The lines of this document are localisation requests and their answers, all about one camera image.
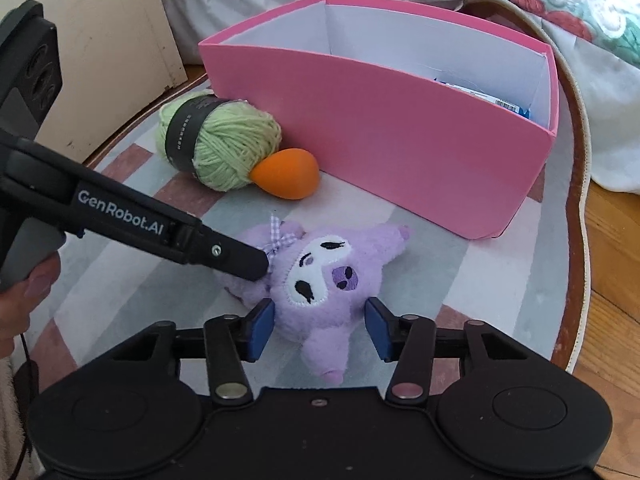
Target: purple plush toy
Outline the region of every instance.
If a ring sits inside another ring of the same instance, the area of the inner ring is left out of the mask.
[[[247,308],[271,298],[276,329],[302,345],[303,361],[313,375],[338,385],[347,367],[351,332],[364,316],[364,303],[378,295],[382,267],[404,251],[408,238],[405,226],[305,233],[296,222],[272,217],[271,224],[253,227],[239,237],[267,253],[267,276],[255,283],[226,274],[220,279]]]

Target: wooden floor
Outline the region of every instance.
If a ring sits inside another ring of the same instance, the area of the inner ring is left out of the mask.
[[[185,67],[189,81],[204,73]],[[614,429],[597,472],[640,479],[640,196],[591,184],[591,306],[575,375],[609,403]]]

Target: pink box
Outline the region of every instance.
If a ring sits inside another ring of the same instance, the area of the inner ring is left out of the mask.
[[[283,147],[469,239],[504,231],[556,139],[551,47],[450,10],[299,0],[203,40],[200,53],[213,91],[273,114]]]

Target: human hand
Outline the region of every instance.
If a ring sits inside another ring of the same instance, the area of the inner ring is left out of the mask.
[[[14,337],[30,325],[29,314],[44,300],[60,276],[60,256],[40,263],[23,282],[0,294],[0,359],[14,351]]]

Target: orange egg-shaped object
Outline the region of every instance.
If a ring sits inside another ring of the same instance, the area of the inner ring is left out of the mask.
[[[318,189],[320,169],[311,153],[289,148],[260,161],[249,173],[249,178],[267,193],[300,200]]]

